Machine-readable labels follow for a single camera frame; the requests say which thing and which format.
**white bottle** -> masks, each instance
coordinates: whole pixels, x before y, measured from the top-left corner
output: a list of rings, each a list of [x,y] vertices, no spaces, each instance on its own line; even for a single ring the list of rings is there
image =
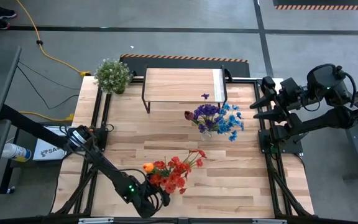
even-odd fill
[[[15,144],[7,143],[4,146],[2,157],[17,162],[26,162],[31,158],[31,151]]]

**gray concrete floor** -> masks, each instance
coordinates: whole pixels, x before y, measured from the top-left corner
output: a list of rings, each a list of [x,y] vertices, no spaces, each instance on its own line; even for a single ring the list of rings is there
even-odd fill
[[[40,26],[258,28],[253,0],[22,0],[22,3]],[[278,11],[271,0],[259,0],[259,3],[266,29],[358,30],[358,11]],[[0,5],[18,11],[19,17],[12,20],[13,25],[30,24],[15,1],[0,0]],[[48,31],[40,35],[50,55],[80,70],[94,71],[106,57],[137,53],[245,58],[249,60],[252,77],[265,76],[259,34]],[[33,31],[0,31],[0,47],[20,45],[21,61],[26,65],[57,82],[78,88],[81,77],[44,57],[35,40]],[[335,63],[342,65],[358,85],[358,35],[267,35],[267,45],[274,77],[293,77],[304,85],[313,67]],[[26,68],[24,71],[51,106],[78,93],[48,83]],[[74,112],[76,99],[48,110],[17,71],[7,103],[17,110],[65,118]],[[328,109],[323,103],[317,112],[297,113],[305,120]],[[358,161],[344,130],[314,131],[302,144],[315,213],[324,218],[358,221],[358,180],[342,180],[343,175],[358,170]],[[0,178],[5,162],[0,165]],[[16,171],[17,192],[0,195],[0,218],[46,215],[58,171],[59,167]]]

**flower pot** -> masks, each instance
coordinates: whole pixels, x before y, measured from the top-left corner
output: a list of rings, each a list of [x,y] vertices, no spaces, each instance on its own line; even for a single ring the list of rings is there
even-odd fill
[[[115,90],[115,94],[123,94],[125,91],[125,87],[124,88],[118,88],[117,90]]]
[[[204,131],[201,133],[201,140],[203,141],[212,141],[212,132],[211,131]]]

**wooden tabletop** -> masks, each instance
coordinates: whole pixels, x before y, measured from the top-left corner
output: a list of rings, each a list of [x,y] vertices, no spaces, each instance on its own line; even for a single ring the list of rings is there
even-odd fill
[[[97,92],[93,82],[93,77],[84,77],[74,126],[90,125]],[[217,134],[212,141],[203,142],[198,128],[185,120],[183,115],[185,110],[195,110],[198,104],[154,103],[153,113],[147,114],[141,93],[141,84],[130,84],[124,94],[112,96],[108,124],[113,124],[115,129],[109,133],[104,155],[115,166],[119,169],[141,169],[143,163],[161,160],[164,156],[184,159],[189,149],[198,147],[204,149],[208,157],[202,168],[193,169],[189,174],[187,191],[183,195],[171,195],[171,204],[163,207],[154,217],[274,217],[265,157],[260,153],[257,137],[259,121],[252,118],[256,110],[249,109],[255,101],[252,85],[227,84],[228,103],[240,106],[246,126],[244,132],[239,132],[236,142]],[[289,189],[302,206],[313,213],[302,163],[291,154],[282,157]],[[77,155],[63,161],[53,211],[58,210],[77,187],[82,162]],[[143,181],[143,177],[136,172],[130,174]],[[278,195],[284,212],[280,190]],[[125,204],[117,195],[111,181],[99,174],[92,216],[139,215],[131,204]]]
[[[224,102],[221,69],[148,68],[146,72],[145,101]],[[201,97],[205,93],[209,94],[206,100]]]

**green leaves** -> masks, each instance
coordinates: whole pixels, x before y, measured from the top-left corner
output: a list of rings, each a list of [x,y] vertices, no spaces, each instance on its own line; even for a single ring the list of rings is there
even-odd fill
[[[132,75],[126,64],[107,58],[103,59],[103,64],[96,70],[94,79],[103,92],[122,94],[126,85],[131,82]]]

